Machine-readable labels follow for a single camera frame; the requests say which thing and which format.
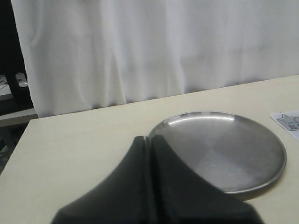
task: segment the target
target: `plate rim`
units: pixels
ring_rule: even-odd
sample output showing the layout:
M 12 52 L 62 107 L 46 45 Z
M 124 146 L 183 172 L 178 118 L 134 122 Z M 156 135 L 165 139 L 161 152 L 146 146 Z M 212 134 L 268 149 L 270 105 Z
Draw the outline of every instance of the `plate rim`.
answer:
M 247 118 L 247 117 L 244 117 L 242 115 L 238 115 L 238 114 L 234 114 L 234 113 L 229 113 L 229 112 L 222 112 L 222 111 L 191 111 L 191 112 L 184 112 L 184 113 L 180 113 L 180 114 L 176 114 L 176 115 L 173 115 L 171 117 L 168 117 L 166 119 L 164 119 L 163 121 L 159 122 L 157 125 L 154 126 L 154 128 L 150 131 L 148 137 L 149 139 L 152 139 L 153 138 L 153 132 L 156 130 L 156 128 L 164 123 L 165 121 L 169 120 L 169 119 L 173 119 L 175 117 L 178 117 L 178 116 L 181 116 L 181 115 L 185 115 L 185 114 L 190 114 L 190 113 L 200 113 L 200 112 L 214 112 L 214 113 L 223 113 L 223 114 L 227 114 L 227 115 L 233 115 L 233 116 L 236 116 L 236 117 L 239 117 L 239 118 L 244 118 L 244 119 L 247 119 L 247 120 L 250 120 L 260 126 L 262 126 L 263 128 L 265 128 L 266 130 L 268 130 L 271 134 L 273 134 L 273 136 L 278 140 L 280 146 L 282 147 L 282 150 L 283 150 L 283 154 L 284 154 L 284 162 L 282 164 L 282 166 L 280 167 L 280 170 L 276 173 L 276 175 L 271 178 L 270 180 L 268 180 L 267 182 L 263 183 L 263 184 L 260 184 L 256 187 L 253 187 L 253 188 L 250 188 L 250 189 L 245 189 L 245 190 L 235 190 L 235 191 L 224 191 L 225 193 L 227 194 L 242 194 L 242 193 L 249 193 L 249 192 L 253 192 L 253 191 L 256 191 L 256 190 L 259 190 L 259 189 L 263 189 L 269 185 L 271 185 L 272 183 L 274 183 L 276 180 L 278 180 L 284 170 L 285 170 L 285 167 L 286 167 L 286 164 L 287 164 L 287 153 L 286 153 L 286 149 L 285 149 L 285 146 L 282 142 L 282 140 L 271 130 L 269 129 L 268 127 L 266 127 L 265 125 L 253 120 L 253 119 L 250 119 L 250 118 Z

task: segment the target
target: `star graphic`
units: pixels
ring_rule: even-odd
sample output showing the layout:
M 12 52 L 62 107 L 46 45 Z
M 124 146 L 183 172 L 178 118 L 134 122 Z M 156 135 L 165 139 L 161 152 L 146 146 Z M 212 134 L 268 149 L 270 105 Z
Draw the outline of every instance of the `star graphic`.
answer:
M 289 116 L 283 114 L 282 117 L 279 118 L 278 120 L 285 122 L 287 125 L 291 124 L 291 123 L 296 123 L 297 124 L 299 122 L 295 120 L 296 118 L 297 117 L 289 117 Z

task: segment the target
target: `white curtain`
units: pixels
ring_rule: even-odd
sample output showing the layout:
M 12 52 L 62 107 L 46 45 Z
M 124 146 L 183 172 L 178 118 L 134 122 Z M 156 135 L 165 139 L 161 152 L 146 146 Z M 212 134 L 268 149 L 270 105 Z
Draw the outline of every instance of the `white curtain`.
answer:
M 299 73 L 298 0 L 12 0 L 51 116 Z

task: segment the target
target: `stainless steel plate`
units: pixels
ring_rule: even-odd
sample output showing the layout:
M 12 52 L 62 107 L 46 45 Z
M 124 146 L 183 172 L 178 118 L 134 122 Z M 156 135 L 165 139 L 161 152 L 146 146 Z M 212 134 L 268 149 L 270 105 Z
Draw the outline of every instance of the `stainless steel plate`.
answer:
M 198 175 L 230 194 L 269 185 L 286 165 L 285 148 L 273 132 L 234 114 L 180 114 L 158 124 L 149 138 L 157 134 Z

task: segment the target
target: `sticker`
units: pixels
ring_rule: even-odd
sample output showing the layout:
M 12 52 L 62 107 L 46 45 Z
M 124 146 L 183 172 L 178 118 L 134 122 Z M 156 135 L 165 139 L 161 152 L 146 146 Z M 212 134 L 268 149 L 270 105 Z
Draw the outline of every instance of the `sticker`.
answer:
M 271 117 L 299 140 L 299 112 L 275 113 Z

